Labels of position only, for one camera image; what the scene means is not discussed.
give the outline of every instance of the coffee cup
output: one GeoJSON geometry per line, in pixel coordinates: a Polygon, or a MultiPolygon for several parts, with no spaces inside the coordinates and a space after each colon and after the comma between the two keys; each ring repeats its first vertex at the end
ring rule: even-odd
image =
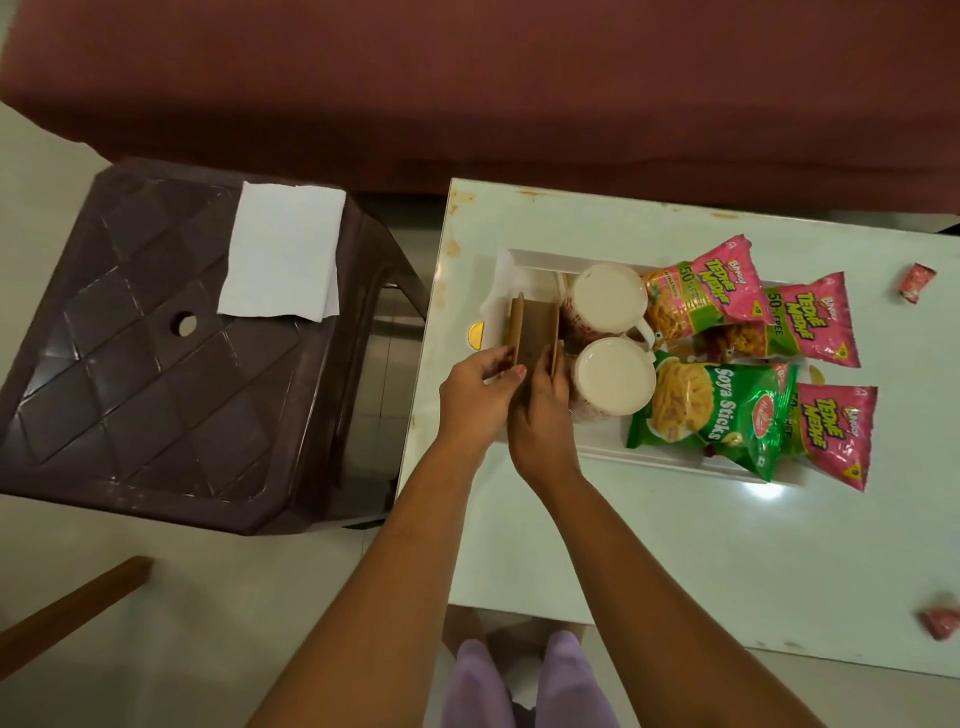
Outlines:
{"type": "Polygon", "coordinates": [[[575,423],[626,417],[654,396],[654,355],[627,336],[598,339],[573,360],[570,383],[575,423]]]}
{"type": "Polygon", "coordinates": [[[565,338],[579,348],[636,328],[653,349],[657,337],[643,318],[647,304],[647,287],[633,268],[619,263],[591,265],[565,291],[561,304],[565,338]]]}

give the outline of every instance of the yellow object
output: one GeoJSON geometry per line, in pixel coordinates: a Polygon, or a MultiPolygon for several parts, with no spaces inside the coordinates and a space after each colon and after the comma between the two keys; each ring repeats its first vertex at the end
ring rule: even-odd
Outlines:
{"type": "Polygon", "coordinates": [[[817,367],[813,364],[810,365],[810,383],[811,384],[827,383],[827,378],[824,376],[824,373],[820,371],[820,367],[817,367]]]}
{"type": "Polygon", "coordinates": [[[853,478],[854,480],[860,480],[863,477],[863,471],[860,469],[860,464],[855,463],[851,465],[849,468],[847,468],[846,470],[844,470],[843,475],[849,478],[853,478]]]}
{"type": "Polygon", "coordinates": [[[476,324],[470,327],[470,330],[467,332],[467,341],[475,352],[480,351],[480,347],[483,344],[482,321],[478,321],[476,324]]]}

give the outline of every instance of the hand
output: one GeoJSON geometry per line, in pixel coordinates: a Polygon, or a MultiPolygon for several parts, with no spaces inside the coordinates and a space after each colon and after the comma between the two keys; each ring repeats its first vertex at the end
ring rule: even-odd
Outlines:
{"type": "Polygon", "coordinates": [[[566,357],[557,357],[553,377],[546,372],[550,348],[540,354],[531,381],[530,404],[516,404],[510,412],[510,456],[516,471],[541,495],[544,488],[580,475],[580,461],[573,444],[570,416],[570,384],[566,357]]]}
{"type": "Polygon", "coordinates": [[[440,385],[437,442],[450,443],[467,456],[482,458],[507,422],[510,399],[526,373],[522,364],[510,368],[510,347],[477,352],[455,365],[440,385]],[[497,381],[484,383],[497,372],[502,372],[497,381]]]}

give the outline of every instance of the snack packet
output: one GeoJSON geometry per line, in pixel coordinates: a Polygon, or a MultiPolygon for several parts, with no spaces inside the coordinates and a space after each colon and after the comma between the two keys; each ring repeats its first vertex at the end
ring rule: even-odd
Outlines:
{"type": "Polygon", "coordinates": [[[843,273],[812,283],[765,289],[774,324],[736,324],[704,334],[713,357],[723,361],[751,356],[802,354],[843,367],[859,368],[843,273]]]}
{"type": "Polygon", "coordinates": [[[783,456],[805,456],[827,475],[865,490],[875,409],[876,387],[798,384],[783,456]]]}
{"type": "Polygon", "coordinates": [[[657,352],[657,389],[630,424],[627,447],[712,446],[770,480],[780,456],[796,364],[683,362],[657,352]]]}
{"type": "Polygon", "coordinates": [[[645,316],[658,339],[682,339],[724,324],[774,323],[743,235],[642,278],[650,297],[645,316]]]}

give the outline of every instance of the wooden chair leg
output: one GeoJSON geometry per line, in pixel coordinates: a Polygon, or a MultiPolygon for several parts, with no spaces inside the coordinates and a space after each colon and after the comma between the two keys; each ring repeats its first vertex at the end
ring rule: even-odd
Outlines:
{"type": "Polygon", "coordinates": [[[147,556],[133,556],[0,632],[0,680],[146,583],[153,565],[147,556]]]}

